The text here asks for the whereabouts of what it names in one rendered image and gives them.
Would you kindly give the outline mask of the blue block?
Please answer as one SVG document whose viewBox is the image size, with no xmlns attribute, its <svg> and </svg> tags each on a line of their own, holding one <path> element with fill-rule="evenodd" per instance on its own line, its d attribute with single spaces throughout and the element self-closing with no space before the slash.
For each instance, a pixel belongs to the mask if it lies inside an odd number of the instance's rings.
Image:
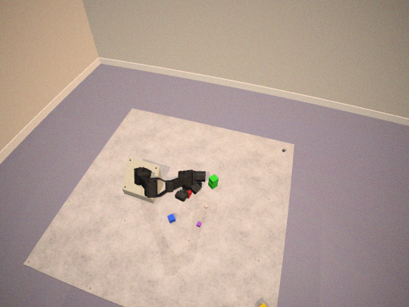
<svg viewBox="0 0 409 307">
<path fill-rule="evenodd" d="M 168 216 L 168 220 L 169 220 L 170 223 L 175 222 L 175 218 L 174 218 L 173 214 Z"/>
</svg>

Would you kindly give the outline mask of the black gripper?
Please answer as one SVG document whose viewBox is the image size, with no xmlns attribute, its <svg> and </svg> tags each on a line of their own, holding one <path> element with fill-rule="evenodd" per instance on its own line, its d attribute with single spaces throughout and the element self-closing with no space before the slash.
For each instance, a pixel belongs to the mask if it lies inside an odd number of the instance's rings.
<svg viewBox="0 0 409 307">
<path fill-rule="evenodd" d="M 177 193 L 175 194 L 174 197 L 177 200 L 180 200 L 180 201 L 184 202 L 187 199 L 188 195 L 189 195 L 189 193 L 187 192 L 188 191 L 187 188 L 188 187 L 182 186 L 182 190 L 177 191 Z"/>
</svg>

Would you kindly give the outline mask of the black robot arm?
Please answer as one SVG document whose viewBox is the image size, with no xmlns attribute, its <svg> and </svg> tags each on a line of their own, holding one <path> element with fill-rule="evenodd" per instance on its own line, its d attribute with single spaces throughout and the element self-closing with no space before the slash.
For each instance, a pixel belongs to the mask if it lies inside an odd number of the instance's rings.
<svg viewBox="0 0 409 307">
<path fill-rule="evenodd" d="M 134 169 L 134 183 L 144 187 L 144 195 L 148 198 L 162 197 L 166 193 L 172 193 L 179 187 L 188 187 L 193 194 L 197 194 L 202 188 L 202 182 L 206 181 L 205 171 L 185 170 L 178 172 L 178 178 L 172 180 L 162 180 L 161 178 L 151 178 L 151 170 L 139 167 Z M 158 194 L 157 180 L 165 182 L 165 190 Z"/>
</svg>

